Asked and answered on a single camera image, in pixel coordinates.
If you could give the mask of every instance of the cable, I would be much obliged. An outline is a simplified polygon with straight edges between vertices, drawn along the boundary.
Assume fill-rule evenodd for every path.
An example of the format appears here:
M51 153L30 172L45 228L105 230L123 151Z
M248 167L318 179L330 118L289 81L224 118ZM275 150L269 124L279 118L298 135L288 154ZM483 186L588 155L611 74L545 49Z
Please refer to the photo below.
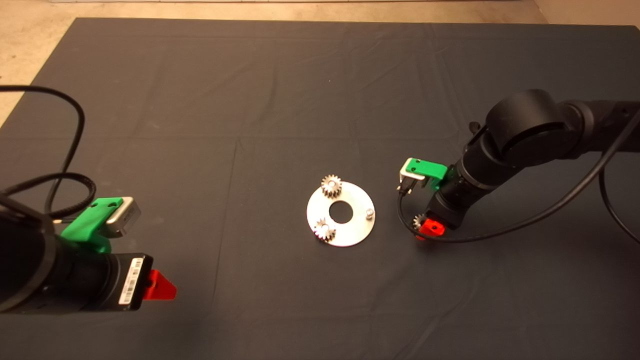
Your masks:
M5 196L9 196L9 195L13 195L15 193L19 193L19 192L23 192L24 190L28 190L31 189L33 187L36 187L40 184L44 184L48 181L51 180L60 180L60 179L69 179L69 180L74 180L77 181L78 183L81 183L83 185L86 186L86 188L89 190L89 194L84 198L84 200L82 200L81 202L78 202L75 205L71 205L68 206L66 208L57 210L57 211L52 211L47 213L47 215L49 215L51 218L63 218L63 217L67 217L71 214L74 214L84 208L86 208L89 204L91 204L91 202L93 201L93 198L95 197L95 190L96 190L96 186L95 183L89 179L88 177L82 175L82 174L78 174L75 172L56 172L53 174L47 174L47 175L42 175L42 176L38 176L38 177L34 177L32 179L29 179L27 181L23 181L19 184L15 184L13 186L9 186L8 188L4 189L1 191L1 193Z
M622 219L618 216L618 214L614 210L613 205L611 204L611 201L609 201L609 195L607 194L607 185L605 184L604 172L605 172L605 169L602 169L602 171L600 172L600 175L598 176L598 183L600 184L600 196L602 197L602 202L604 202L604 206L607 208L607 211L609 212L613 220L616 222L616 224L620 226L620 228L624 230L624 232L627 233L627 235L629 235L635 242L640 244L640 239L633 233L633 231L631 231L625 225L624 222L622 222Z
M541 213L538 213L537 215L534 215L533 217L523 220L521 222L517 222L511 226L503 227L502 229L494 231L493 233L482 234L477 236L469 236L465 238L438 238L435 236L428 236L414 229L413 226L408 222L406 222L406 220L404 219L404 214L402 211L402 199L406 195L406 193L403 193L403 192L400 192L398 195L398 200L397 200L398 217L400 218L400 221L402 221L404 226L409 231L411 231L414 235L419 236L421 238L425 238L433 241L445 242L445 243L468 243L472 241L485 240L488 238L493 238L496 236L508 234L513 231L522 229L523 227L527 227L531 224L535 224L536 222L539 222L540 220L543 220L553 215L556 211L562 209L565 205L571 202L576 196L578 196L578 194L582 192L587 187L587 185L590 182L592 182L592 180L604 169L604 167L609 162L609 160L611 160L611 158L616 154L616 151L618 151L618 149L629 137L629 135L634 130L634 128L638 125L638 122L640 122L640 111L637 112L636 115L631 119L631 121L629 121L629 123L625 125L622 131L620 131L620 134L618 135L618 137L616 137L616 139L613 141L613 143L611 143L609 148L602 153L602 157L598 161L596 161L595 165L593 165L591 170L567 194L565 194L555 204L551 205L549 208L542 211Z
M84 110L80 106L80 104L71 96L60 92L58 90L52 88L46 88L44 86L36 86L36 85L0 85L0 92L40 92L43 94L49 94L64 101L67 101L73 108L76 110L78 118L77 118L77 126L76 133L74 135L73 140L71 141L71 145L69 146L69 150L67 151L67 156L65 156L65 160L62 163L62 167L60 168L60 172L67 172L71 161L76 154L76 149L78 148L78 144L80 143L80 138L82 137L82 132L84 130ZM58 188L60 187L61 177L57 178L55 182L51 185L51 189L49 189L49 193L47 194L47 198L44 204L44 211L46 213L52 214L57 213L58 211L51 211L53 207L53 199L58 192Z

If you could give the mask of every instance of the gray tablecloth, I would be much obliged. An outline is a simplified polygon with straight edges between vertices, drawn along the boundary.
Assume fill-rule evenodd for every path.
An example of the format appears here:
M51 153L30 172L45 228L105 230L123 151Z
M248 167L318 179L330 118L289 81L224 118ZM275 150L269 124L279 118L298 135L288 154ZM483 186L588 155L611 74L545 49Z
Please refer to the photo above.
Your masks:
M637 359L640 249L591 186L537 225L419 245L396 218L407 157L452 163L506 95L640 99L633 27L79 19L35 84L75 97L71 170L143 215L114 252L178 287L137 313L0 317L2 359ZM75 125L28 95L0 130L0 185L55 171ZM456 234L554 202L597 154L527 169ZM637 156L608 168L638 231ZM373 199L361 244L315 240L305 208L336 173ZM41 208L45 188L18 199ZM58 205L82 196L64 184ZM406 200L415 214L428 199Z

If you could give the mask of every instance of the table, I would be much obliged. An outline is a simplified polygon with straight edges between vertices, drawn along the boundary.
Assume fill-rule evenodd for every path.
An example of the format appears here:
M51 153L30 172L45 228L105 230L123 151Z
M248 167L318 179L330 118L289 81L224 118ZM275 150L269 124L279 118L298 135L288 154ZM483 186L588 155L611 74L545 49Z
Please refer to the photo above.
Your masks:
M146 252L178 287L136 313L2 316L3 359L635 359L640 249L595 186L553 217L464 245L424 245L396 218L407 157L452 163L503 97L640 99L633 27L78 19L34 84L75 97L72 171L143 215L114 252ZM0 186L54 172L75 126L26 95L0 131ZM456 234L510 224L597 159L527 169ZM629 223L634 154L608 167ZM320 179L362 187L376 225L316 241ZM17 197L40 208L46 189ZM61 187L58 204L82 194ZM429 197L417 192L406 212Z

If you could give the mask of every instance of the circular hole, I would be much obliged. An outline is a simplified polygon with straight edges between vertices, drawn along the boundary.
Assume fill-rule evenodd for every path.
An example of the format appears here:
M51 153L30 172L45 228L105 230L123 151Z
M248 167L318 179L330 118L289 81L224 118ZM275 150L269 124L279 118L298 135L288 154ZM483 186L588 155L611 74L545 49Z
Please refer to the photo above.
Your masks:
M329 216L338 224L345 224L353 217L353 209L344 201L336 201L329 208Z

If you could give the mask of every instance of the small gear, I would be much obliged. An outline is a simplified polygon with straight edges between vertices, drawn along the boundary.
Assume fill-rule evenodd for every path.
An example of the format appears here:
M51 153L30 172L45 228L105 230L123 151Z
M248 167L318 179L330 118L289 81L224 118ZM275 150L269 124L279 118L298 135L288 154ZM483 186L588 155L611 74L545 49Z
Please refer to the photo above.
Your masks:
M335 175L328 175L322 179L320 187L324 196L336 197L342 191L342 180Z
M425 214L418 214L413 218L413 228L420 231L420 228L422 227L422 225L424 224L424 222L427 220L427 215Z
M317 238L328 243L335 236L335 226L329 224L325 218L320 219L314 226Z

